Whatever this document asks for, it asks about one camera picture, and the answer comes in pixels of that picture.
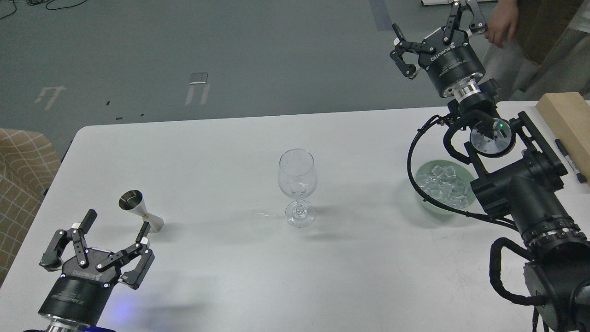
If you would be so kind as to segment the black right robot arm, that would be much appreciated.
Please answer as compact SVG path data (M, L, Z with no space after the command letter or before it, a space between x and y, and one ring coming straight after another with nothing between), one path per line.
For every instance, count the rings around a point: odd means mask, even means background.
M587 332L590 326L589 240L560 203L566 166L525 112L505 120L497 112L499 85L484 81L484 66L470 44L487 24L478 2L455 0L444 26L421 42L408 41L400 27L390 58L401 73L428 74L440 97L449 97L449 114L434 115L418 129L407 154L407 175L425 202L452 213L518 231L519 246L501 237L490 248L489 278L506 300L533 307L532 329L541 320L548 332ZM472 165L470 183L484 214L452 208L417 185L412 156L434 125L447 126L442 139L455 160Z

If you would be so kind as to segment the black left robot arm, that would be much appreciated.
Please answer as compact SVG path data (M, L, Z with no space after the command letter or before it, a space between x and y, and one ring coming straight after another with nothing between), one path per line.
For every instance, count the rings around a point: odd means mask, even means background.
M91 209L70 229L58 229L39 265L60 276L38 314L50 322L48 332L98 331L98 321L118 283L136 290L141 286L155 256L148 234L160 231L164 221L143 213L135 242L118 252L88 247L85 236L97 213Z

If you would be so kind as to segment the person's hand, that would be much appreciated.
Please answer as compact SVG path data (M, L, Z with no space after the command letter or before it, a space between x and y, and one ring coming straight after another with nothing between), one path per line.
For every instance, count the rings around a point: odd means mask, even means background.
M517 0L498 0L489 20L484 37L489 44L503 48L505 39L511 42L516 33L519 21Z

